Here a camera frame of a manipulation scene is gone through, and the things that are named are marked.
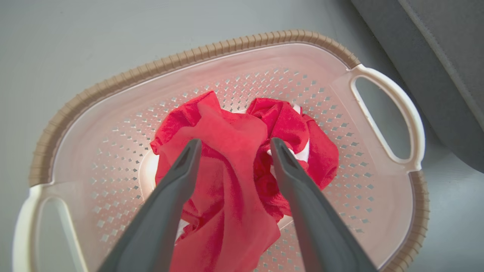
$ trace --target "plastic laundry basket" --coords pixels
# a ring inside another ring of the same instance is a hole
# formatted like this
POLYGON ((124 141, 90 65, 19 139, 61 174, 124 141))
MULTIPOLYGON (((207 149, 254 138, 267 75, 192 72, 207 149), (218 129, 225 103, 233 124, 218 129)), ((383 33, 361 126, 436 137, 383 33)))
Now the plastic laundry basket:
MULTIPOLYGON (((256 97, 300 105, 338 146, 340 168, 323 191, 374 264, 402 271, 418 253, 428 221, 421 172, 424 131, 414 105, 393 81, 314 32, 246 36, 170 56, 77 95, 49 122, 34 153, 30 196, 14 240, 14 271, 38 270, 43 204, 58 205, 80 271, 96 271, 154 188, 157 157, 149 142, 173 109, 215 90, 223 109, 256 97), (389 149, 355 80, 383 89, 407 122, 410 158, 389 149)), ((303 271, 291 218, 255 271, 303 271)))

